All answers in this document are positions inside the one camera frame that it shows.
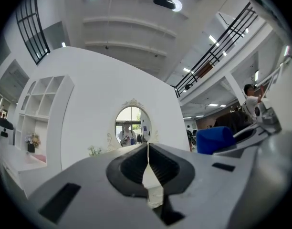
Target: pink object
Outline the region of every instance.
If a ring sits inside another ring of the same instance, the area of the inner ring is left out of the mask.
[[[34,156],[36,159],[46,163],[46,156],[44,156],[44,155],[32,155],[32,156]]]

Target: tree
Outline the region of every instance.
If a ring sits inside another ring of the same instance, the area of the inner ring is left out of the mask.
[[[137,119],[138,121],[141,121],[140,113],[138,113],[138,114],[136,115],[136,119]],[[134,124],[134,125],[132,125],[132,129],[133,129],[133,130],[140,130],[140,129],[141,129],[141,125],[140,125],[140,124]]]

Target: round ceiling light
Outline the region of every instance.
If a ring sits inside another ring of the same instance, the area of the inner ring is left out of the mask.
[[[179,0],[172,0],[172,1],[176,5],[176,8],[172,11],[179,12],[182,9],[182,3]]]

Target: brown wall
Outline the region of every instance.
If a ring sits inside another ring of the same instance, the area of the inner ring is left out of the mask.
[[[226,113],[230,113],[231,110],[234,110],[234,108],[237,106],[238,108],[240,107],[240,104],[238,102],[234,103],[233,108],[227,107],[223,108],[221,111],[216,112],[214,114],[211,114],[205,118],[196,120],[198,130],[200,129],[207,129],[208,125],[214,126],[215,121],[218,117],[225,115]]]

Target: black railing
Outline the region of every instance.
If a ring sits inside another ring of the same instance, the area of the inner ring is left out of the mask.
[[[244,37],[245,30],[251,26],[257,17],[249,2],[235,20],[230,25],[227,24],[229,27],[213,43],[211,48],[195,64],[191,71],[176,86],[173,86],[177,97],[180,97],[183,91],[188,90],[202,78],[207,73],[207,70],[209,71],[212,67],[215,67],[215,64],[234,47],[236,41]]]
[[[23,0],[16,9],[20,34],[36,64],[50,53],[41,27],[37,0]]]

